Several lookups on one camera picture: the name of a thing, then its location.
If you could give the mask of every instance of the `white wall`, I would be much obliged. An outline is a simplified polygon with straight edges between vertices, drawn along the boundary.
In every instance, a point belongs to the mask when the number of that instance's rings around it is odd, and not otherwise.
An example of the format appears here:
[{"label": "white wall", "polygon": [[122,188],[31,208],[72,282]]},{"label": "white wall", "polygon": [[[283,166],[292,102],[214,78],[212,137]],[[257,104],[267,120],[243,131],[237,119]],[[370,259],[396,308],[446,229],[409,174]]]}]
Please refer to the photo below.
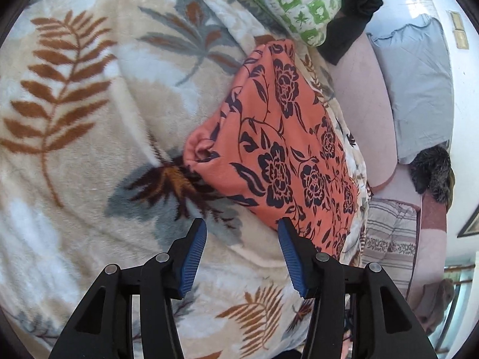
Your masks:
[{"label": "white wall", "polygon": [[[479,34],[455,0],[433,0],[445,30],[454,79],[454,130],[451,161],[456,175],[454,200],[447,214],[449,262],[474,259],[479,235],[457,239],[457,234],[479,205]],[[448,10],[460,12],[469,50],[459,50]]]},{"label": "white wall", "polygon": [[425,25],[421,14],[439,18],[432,0],[383,0],[383,3],[366,26],[366,31],[375,37],[387,36],[409,23]]}]

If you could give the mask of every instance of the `black cloth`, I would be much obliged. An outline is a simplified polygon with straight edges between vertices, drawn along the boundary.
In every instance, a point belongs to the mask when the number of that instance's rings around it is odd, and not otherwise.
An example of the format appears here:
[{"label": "black cloth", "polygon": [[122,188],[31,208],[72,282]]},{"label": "black cloth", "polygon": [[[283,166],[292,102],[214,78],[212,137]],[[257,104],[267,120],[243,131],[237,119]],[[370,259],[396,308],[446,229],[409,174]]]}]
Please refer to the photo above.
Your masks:
[{"label": "black cloth", "polygon": [[338,64],[382,5],[383,0],[342,0],[340,12],[344,17],[328,23],[326,40],[318,47],[323,58],[329,63]]},{"label": "black cloth", "polygon": [[301,359],[301,353],[296,350],[284,351],[273,359]]}]

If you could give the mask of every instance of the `blue gripper pad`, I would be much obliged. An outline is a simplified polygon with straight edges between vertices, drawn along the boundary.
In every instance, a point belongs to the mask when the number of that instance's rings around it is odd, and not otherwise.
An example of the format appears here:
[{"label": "blue gripper pad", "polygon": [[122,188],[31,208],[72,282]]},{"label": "blue gripper pad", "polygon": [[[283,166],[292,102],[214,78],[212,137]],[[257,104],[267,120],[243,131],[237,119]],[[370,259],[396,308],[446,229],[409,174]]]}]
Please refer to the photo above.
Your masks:
[{"label": "blue gripper pad", "polygon": [[299,295],[305,298],[307,293],[307,287],[303,281],[303,266],[301,259],[295,249],[293,244],[293,239],[291,234],[287,229],[287,224],[284,219],[279,220],[278,222],[278,239],[279,245],[281,246],[281,251],[283,252],[284,260],[286,261],[286,266],[288,267],[289,276],[291,277],[291,282],[295,290],[299,292]]},{"label": "blue gripper pad", "polygon": [[203,254],[204,246],[207,243],[207,225],[204,220],[198,224],[196,233],[191,241],[190,249],[186,254],[183,265],[180,270],[180,286],[178,292],[182,297],[185,296],[193,287],[193,281],[200,264],[201,255]]}]

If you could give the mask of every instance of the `light blue pillow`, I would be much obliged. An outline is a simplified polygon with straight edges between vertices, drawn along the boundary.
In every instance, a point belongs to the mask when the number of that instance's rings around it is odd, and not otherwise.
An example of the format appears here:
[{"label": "light blue pillow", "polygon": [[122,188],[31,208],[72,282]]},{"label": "light blue pillow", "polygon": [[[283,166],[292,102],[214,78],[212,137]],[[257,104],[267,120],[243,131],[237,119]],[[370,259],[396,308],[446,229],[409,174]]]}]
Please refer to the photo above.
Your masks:
[{"label": "light blue pillow", "polygon": [[391,101],[399,163],[448,141],[454,121],[451,61],[441,23],[408,24],[387,37],[368,34]]}]

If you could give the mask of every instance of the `bed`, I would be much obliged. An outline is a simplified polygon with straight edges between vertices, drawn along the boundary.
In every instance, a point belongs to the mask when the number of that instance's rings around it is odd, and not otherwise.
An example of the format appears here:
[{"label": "bed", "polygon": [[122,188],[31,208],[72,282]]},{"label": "bed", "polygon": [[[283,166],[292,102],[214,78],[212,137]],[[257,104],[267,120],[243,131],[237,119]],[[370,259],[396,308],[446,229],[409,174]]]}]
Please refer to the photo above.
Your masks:
[{"label": "bed", "polygon": [[[207,245],[193,290],[173,304],[185,356],[273,358],[304,340],[312,304],[276,233],[181,161],[265,35],[284,37],[251,0],[29,2],[0,49],[0,306],[35,359],[106,265],[143,264],[195,217]],[[327,65],[305,47],[295,58],[358,184],[341,254],[357,265],[365,163]],[[137,301],[133,337],[140,358]]]}]

